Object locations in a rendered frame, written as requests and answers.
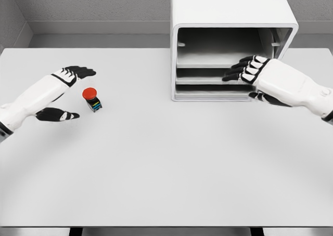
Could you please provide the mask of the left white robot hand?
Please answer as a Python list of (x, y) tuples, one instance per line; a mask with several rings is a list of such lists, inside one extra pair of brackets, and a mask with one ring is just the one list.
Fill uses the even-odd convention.
[(93, 69), (69, 66), (47, 75), (23, 92), (16, 102), (28, 116), (34, 115), (39, 121), (62, 122), (78, 119), (71, 113), (48, 105), (59, 99), (77, 81), (96, 75)]

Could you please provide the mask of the white cabinet drawer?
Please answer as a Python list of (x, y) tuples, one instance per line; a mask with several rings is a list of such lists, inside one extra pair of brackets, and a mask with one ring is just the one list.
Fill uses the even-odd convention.
[(243, 81), (222, 81), (228, 68), (178, 68), (176, 84), (178, 85), (247, 85)]
[(178, 68), (230, 68), (237, 64), (240, 59), (251, 55), (272, 58), (274, 54), (266, 54), (263, 51), (179, 53), (176, 65)]
[(248, 101), (251, 85), (176, 85), (179, 101)]

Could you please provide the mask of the red button load switch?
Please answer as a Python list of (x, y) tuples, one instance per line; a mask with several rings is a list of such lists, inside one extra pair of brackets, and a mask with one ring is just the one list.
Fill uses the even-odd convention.
[(101, 102), (97, 97), (97, 90), (95, 88), (89, 87), (82, 91), (82, 97), (85, 99), (89, 108), (96, 112), (102, 108)]

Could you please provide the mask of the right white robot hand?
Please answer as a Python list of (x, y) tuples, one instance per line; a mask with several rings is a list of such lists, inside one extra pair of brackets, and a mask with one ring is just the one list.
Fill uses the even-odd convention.
[(307, 107), (315, 85), (308, 76), (280, 60), (256, 55), (240, 59), (222, 81), (243, 81), (255, 88), (250, 98), (283, 107)]

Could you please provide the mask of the white tabletop storage cabinet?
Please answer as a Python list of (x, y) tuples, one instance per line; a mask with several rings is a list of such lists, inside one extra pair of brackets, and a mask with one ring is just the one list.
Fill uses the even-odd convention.
[(171, 97), (179, 53), (263, 51), (281, 59), (299, 25), (287, 0), (171, 0)]

